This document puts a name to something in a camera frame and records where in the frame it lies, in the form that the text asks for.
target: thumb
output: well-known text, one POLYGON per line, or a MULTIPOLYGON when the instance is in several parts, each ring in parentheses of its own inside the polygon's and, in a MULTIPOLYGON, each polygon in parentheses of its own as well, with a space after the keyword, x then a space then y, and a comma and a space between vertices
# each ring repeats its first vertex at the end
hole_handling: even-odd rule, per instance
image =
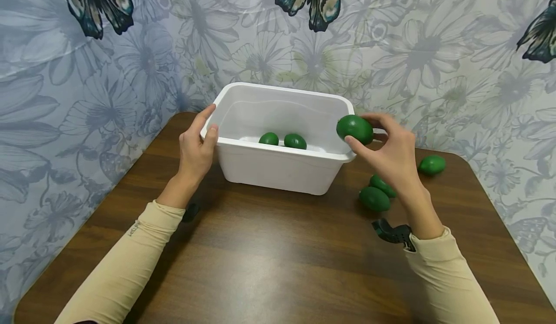
POLYGON ((346 138, 344 138, 344 141, 349 145, 354 153, 363 156, 363 158, 365 158, 368 162, 372 162, 374 158, 374 151, 365 147, 365 145, 350 135, 347 135, 346 138))
POLYGON ((212 124, 207 131, 202 147, 212 152, 216 146, 216 141, 218 141, 218 125, 212 124))

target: finger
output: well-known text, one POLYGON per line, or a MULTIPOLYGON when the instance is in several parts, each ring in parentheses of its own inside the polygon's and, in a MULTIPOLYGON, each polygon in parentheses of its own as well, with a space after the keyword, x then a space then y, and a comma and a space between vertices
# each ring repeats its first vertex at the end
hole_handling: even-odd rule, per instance
POLYGON ((189 126, 189 130, 191 134, 198 135, 201 133, 202 128, 205 126, 209 116, 214 112, 216 109, 216 104, 211 104, 207 108, 205 108, 202 112, 198 113, 195 116, 195 119, 189 126))
POLYGON ((365 113, 361 117, 367 120, 373 127, 381 128, 386 130, 388 134, 395 133, 400 129, 404 129, 391 115, 388 114, 377 114, 377 113, 365 113))
POLYGON ((388 141, 388 134, 386 134, 386 133, 375 133, 373 138, 377 141, 387 142, 388 141))
POLYGON ((216 142, 218 141, 218 126, 216 124, 212 124, 207 131, 207 135, 205 136, 205 141, 203 142, 202 148, 208 149, 209 151, 213 151, 214 147, 216 146, 216 142))
POLYGON ((346 143, 350 146, 354 153, 365 158, 370 164, 373 164, 374 151, 365 147, 360 141, 356 140, 354 137, 348 135, 344 138, 346 143))

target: cuff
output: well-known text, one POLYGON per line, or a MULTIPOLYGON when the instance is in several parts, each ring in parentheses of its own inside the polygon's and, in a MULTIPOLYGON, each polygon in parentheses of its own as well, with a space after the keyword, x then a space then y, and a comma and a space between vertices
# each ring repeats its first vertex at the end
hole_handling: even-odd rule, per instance
POLYGON ((154 200, 147 204, 147 208, 139 215, 138 220, 142 224, 175 231, 184 214, 185 210, 164 206, 154 200))
POLYGON ((425 262, 448 261, 461 258, 458 244, 455 242, 450 229, 446 226, 444 226, 442 236, 435 239, 418 239, 413 234, 409 238, 413 242, 416 252, 405 250, 406 253, 418 254, 425 262))

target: left hand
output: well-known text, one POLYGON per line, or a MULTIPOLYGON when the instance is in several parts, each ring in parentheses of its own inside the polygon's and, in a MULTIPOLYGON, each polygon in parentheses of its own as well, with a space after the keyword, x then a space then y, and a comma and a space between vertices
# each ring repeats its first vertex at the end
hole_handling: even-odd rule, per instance
POLYGON ((189 129, 180 134, 180 168, 176 177, 199 184, 212 166, 212 156, 218 141, 218 126, 210 126, 205 141, 201 140, 201 130, 215 109, 215 104, 209 105, 195 116, 189 129))

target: green ball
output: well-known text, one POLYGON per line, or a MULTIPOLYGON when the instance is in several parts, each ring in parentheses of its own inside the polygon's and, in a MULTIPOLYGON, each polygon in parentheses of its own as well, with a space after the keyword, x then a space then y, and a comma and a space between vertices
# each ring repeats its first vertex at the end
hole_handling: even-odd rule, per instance
POLYGON ((388 197, 395 198, 396 192, 392 189, 392 186, 386 184, 378 174, 373 175, 369 181, 369 186, 374 186, 374 188, 382 190, 388 197))
POLYGON ((288 148, 307 149, 307 142, 297 133, 286 134, 284 145, 288 148))
POLYGON ((259 143, 261 144, 270 144, 270 145, 278 145, 279 139, 276 133, 267 132, 263 134, 260 139, 259 143))
POLYGON ((431 155, 421 160, 417 170, 426 175, 436 175, 446 168, 446 160, 442 156, 431 155))
POLYGON ((371 211, 387 211, 390 209, 388 196, 374 186, 367 186, 359 192, 359 201, 371 211))
POLYGON ((363 145, 370 144, 373 141, 373 126, 357 115, 346 115, 336 124, 336 133, 342 140, 347 135, 354 137, 363 145))

